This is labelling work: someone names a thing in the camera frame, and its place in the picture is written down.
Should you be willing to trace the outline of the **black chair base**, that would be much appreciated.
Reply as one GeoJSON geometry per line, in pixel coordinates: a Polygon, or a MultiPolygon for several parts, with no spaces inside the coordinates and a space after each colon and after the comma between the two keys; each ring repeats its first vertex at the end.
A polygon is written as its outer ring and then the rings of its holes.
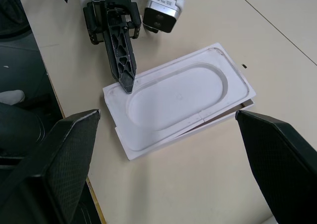
{"type": "Polygon", "coordinates": [[[9,40],[31,31],[21,0],[0,0],[0,40],[9,40]]]}

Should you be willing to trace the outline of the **white shoe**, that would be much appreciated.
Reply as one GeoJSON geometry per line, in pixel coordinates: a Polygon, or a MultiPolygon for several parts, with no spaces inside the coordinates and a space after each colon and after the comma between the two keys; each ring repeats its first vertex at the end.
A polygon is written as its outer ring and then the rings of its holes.
{"type": "Polygon", "coordinates": [[[15,105],[25,100],[25,94],[22,90],[13,90],[0,92],[0,103],[15,105]]]}

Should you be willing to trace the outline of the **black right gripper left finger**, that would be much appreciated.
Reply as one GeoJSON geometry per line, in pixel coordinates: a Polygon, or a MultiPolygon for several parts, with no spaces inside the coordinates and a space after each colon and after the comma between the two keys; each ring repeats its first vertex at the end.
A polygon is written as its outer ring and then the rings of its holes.
{"type": "Polygon", "coordinates": [[[0,149],[0,224],[77,224],[98,109],[58,121],[42,142],[0,149]]]}

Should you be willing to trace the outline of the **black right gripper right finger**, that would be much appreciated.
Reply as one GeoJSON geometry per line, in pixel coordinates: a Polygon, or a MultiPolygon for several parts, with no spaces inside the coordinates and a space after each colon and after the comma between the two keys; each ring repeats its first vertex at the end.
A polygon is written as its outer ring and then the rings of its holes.
{"type": "Polygon", "coordinates": [[[317,224],[317,151],[290,124],[236,112],[252,174],[278,224],[317,224]]]}

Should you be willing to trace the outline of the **white phone box base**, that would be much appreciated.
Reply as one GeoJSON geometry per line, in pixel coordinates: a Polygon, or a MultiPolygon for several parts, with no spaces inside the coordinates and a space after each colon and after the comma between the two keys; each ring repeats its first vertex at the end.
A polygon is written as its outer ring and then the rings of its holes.
{"type": "Polygon", "coordinates": [[[189,131],[187,131],[187,132],[185,132],[185,133],[183,133],[183,134],[181,134],[181,135],[179,135],[179,136],[177,136],[177,137],[175,137],[175,138],[173,138],[171,140],[165,141],[165,142],[163,142],[161,144],[154,144],[154,145],[152,145],[150,147],[147,147],[147,148],[145,148],[143,150],[140,150],[140,151],[133,151],[130,148],[128,148],[127,141],[125,141],[124,138],[123,138],[123,135],[120,134],[118,127],[115,128],[115,131],[116,131],[116,134],[117,134],[117,136],[119,138],[119,141],[120,141],[120,143],[122,145],[122,148],[123,148],[128,160],[131,161],[131,160],[134,160],[136,158],[139,158],[139,157],[142,157],[144,155],[147,155],[147,154],[149,154],[151,152],[154,152],[156,150],[159,150],[161,148],[164,148],[166,146],[169,146],[171,144],[174,144],[174,143],[176,143],[176,142],[178,142],[180,140],[183,140],[183,139],[185,139],[187,137],[190,137],[190,136],[192,136],[194,134],[197,134],[197,133],[199,133],[201,131],[204,131],[207,128],[210,128],[210,127],[213,127],[213,126],[215,126],[215,125],[217,125],[219,123],[222,123],[225,120],[234,117],[235,113],[238,110],[247,110],[250,107],[252,107],[254,104],[255,103],[254,103],[254,101],[252,99],[246,100],[245,102],[243,102],[243,103],[241,103],[241,104],[239,104],[239,105],[227,110],[226,112],[224,112],[224,113],[222,113],[222,114],[220,114],[220,115],[218,115],[218,116],[216,116],[216,117],[214,117],[214,118],[212,118],[212,119],[210,119],[210,120],[198,125],[197,127],[193,128],[193,129],[191,129],[191,130],[189,130],[189,131]]]}

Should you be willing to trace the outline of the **white box insert tray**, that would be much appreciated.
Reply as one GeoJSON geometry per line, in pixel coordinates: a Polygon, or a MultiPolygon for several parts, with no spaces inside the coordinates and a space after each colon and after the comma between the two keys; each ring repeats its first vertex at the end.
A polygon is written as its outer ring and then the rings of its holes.
{"type": "Polygon", "coordinates": [[[103,92],[121,143],[134,152],[173,139],[256,94],[219,43],[138,74],[130,94],[118,83],[103,92]]]}

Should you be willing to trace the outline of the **black rounded object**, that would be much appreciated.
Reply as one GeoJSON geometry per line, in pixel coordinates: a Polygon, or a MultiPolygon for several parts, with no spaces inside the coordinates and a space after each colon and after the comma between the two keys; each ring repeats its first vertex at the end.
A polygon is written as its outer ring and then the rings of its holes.
{"type": "Polygon", "coordinates": [[[0,103],[0,159],[28,155],[62,118],[59,106],[50,101],[0,103]]]}

